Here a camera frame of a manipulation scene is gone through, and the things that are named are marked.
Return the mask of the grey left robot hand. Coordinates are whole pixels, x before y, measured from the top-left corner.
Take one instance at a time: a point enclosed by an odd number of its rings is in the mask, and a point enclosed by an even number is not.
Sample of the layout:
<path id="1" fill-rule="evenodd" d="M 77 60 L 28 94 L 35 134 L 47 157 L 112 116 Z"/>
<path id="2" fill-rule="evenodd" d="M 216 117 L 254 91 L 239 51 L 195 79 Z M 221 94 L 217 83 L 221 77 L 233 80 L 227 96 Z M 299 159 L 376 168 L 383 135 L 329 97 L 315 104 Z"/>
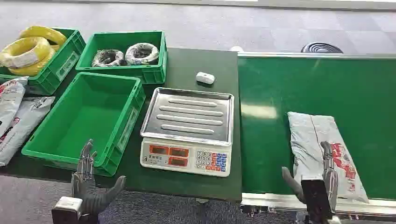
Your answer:
<path id="1" fill-rule="evenodd" d="M 72 197 L 82 199 L 82 214 L 97 215 L 103 212 L 124 189 L 127 177 L 122 175 L 108 191 L 98 193 L 95 190 L 94 160 L 97 151 L 91 152 L 93 139 L 83 146 L 77 165 L 77 171 L 72 174 Z"/>

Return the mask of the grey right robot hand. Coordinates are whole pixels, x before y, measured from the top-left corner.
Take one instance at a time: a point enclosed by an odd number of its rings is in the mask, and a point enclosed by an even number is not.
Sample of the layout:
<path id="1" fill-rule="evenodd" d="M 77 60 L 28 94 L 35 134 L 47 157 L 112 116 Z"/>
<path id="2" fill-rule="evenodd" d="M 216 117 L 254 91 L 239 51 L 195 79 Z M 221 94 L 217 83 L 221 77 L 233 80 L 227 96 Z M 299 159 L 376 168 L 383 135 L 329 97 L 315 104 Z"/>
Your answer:
<path id="1" fill-rule="evenodd" d="M 339 179 L 335 170 L 331 144 L 327 141 L 322 141 L 320 145 L 324 150 L 322 179 L 308 179 L 298 183 L 291 176 L 287 167 L 282 167 L 281 173 L 282 178 L 300 202 L 310 208 L 318 208 L 321 212 L 333 213 L 337 203 Z"/>

